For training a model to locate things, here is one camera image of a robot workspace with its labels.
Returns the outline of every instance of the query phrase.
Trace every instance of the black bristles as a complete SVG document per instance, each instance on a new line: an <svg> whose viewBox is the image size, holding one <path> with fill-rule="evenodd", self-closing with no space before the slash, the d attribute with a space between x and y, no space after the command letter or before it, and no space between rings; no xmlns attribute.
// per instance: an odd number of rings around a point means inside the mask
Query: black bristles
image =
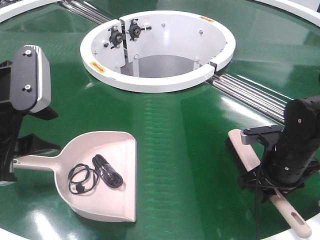
<svg viewBox="0 0 320 240"><path fill-rule="evenodd" d="M224 144L228 149L228 152L232 156L232 159L236 165L236 168L238 169L239 174L240 175L246 174L247 170L229 137L224 141Z"/></svg>

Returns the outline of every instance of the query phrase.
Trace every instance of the green table surface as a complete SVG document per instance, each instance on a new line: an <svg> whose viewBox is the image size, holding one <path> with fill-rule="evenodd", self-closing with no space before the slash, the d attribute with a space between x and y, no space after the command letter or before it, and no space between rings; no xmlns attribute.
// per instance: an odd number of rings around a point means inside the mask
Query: green table surface
<svg viewBox="0 0 320 240"><path fill-rule="evenodd" d="M249 0L88 2L113 18L149 10L210 17L229 28L237 44L221 73L291 98L320 94L320 28L287 12ZM254 194L239 188L224 140L231 129L275 122L207 83L147 94L98 81L85 70L79 51L96 26L57 4L18 15L0 24L0 61L34 44L50 62L51 106L59 117L26 116L21 136L35 133L62 147L90 131L125 131L136 138L137 220L83 218L59 196L52 172L17 169L18 182L0 187L0 227L32 240L255 239ZM287 196L305 219L319 213L319 188L314 175L305 188ZM259 215L262 237L289 228L270 202L259 206Z"/></svg>

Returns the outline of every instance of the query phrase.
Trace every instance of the dustpan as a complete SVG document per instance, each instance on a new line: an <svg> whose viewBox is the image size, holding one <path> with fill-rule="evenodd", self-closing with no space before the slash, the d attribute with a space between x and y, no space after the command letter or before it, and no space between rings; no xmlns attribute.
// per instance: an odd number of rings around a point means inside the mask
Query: dustpan
<svg viewBox="0 0 320 240"><path fill-rule="evenodd" d="M94 190L72 194L68 189L69 171L79 163L94 168L92 158L97 154L105 157L122 176L123 185L113 189L99 180ZM136 161L136 140L131 134L93 131L75 137L57 156L23 156L14 160L13 167L53 171L58 193L82 217L103 222L135 222Z"/></svg>

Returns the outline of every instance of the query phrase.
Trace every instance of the circular opening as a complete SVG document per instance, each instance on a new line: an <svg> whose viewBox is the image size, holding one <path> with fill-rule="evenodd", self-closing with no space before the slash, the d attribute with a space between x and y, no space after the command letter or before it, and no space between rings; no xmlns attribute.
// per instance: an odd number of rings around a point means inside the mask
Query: circular opening
<svg viewBox="0 0 320 240"><path fill-rule="evenodd" d="M193 13L148 11L104 23L83 39L87 70L111 86L159 93L206 81L232 58L232 33Z"/></svg>

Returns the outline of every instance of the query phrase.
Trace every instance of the bolt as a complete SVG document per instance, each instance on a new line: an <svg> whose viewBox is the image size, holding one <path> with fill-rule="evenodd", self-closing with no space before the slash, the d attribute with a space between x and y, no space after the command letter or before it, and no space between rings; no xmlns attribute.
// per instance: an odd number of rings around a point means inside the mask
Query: bolt
<svg viewBox="0 0 320 240"><path fill-rule="evenodd" d="M24 89L27 91L27 92L31 92L32 91L32 87L30 84L27 84L24 86Z"/></svg>
<svg viewBox="0 0 320 240"><path fill-rule="evenodd" d="M123 39L123 38L122 38L121 35L115 37L115 40L116 40L118 43L121 43L121 42L122 42L122 39Z"/></svg>
<svg viewBox="0 0 320 240"><path fill-rule="evenodd" d="M139 36L140 33L141 33L141 30L140 30L138 27L136 27L136 28L133 30L133 35L135 35L135 36Z"/></svg>
<svg viewBox="0 0 320 240"><path fill-rule="evenodd" d="M31 50L26 50L24 55L27 55L28 57L32 56Z"/></svg>

